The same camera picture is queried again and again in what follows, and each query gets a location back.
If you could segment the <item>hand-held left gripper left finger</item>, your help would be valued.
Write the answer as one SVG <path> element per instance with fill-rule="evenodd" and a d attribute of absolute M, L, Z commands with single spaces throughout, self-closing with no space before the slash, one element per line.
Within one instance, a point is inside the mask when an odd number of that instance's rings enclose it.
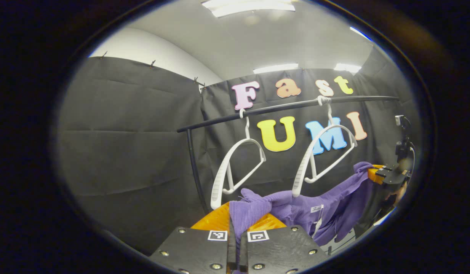
<path fill-rule="evenodd" d="M 178 274 L 231 274 L 237 269 L 229 203 L 192 227 L 176 227 L 149 259 Z"/>

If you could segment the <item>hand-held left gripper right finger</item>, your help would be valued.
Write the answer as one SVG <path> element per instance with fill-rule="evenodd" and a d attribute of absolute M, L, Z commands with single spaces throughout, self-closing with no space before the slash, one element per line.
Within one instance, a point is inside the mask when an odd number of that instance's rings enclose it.
<path fill-rule="evenodd" d="M 301 226 L 286 226 L 269 213 L 240 237 L 240 274 L 301 274 L 327 259 Z"/>

